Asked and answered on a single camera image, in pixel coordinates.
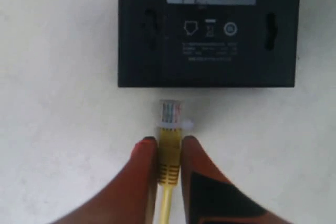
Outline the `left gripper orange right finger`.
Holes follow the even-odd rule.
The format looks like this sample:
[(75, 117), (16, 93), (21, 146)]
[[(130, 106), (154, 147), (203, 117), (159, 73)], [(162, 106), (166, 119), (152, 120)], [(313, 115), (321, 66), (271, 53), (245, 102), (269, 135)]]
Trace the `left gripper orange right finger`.
[(181, 182), (186, 223), (287, 223), (241, 192), (193, 136), (182, 140)]

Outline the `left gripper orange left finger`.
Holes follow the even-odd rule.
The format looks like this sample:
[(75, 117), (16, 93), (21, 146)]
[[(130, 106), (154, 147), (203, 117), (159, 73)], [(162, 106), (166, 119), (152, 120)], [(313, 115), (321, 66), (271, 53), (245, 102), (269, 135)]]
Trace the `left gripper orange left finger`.
[(136, 143), (128, 162), (102, 191), (55, 223), (153, 223), (157, 152), (154, 137)]

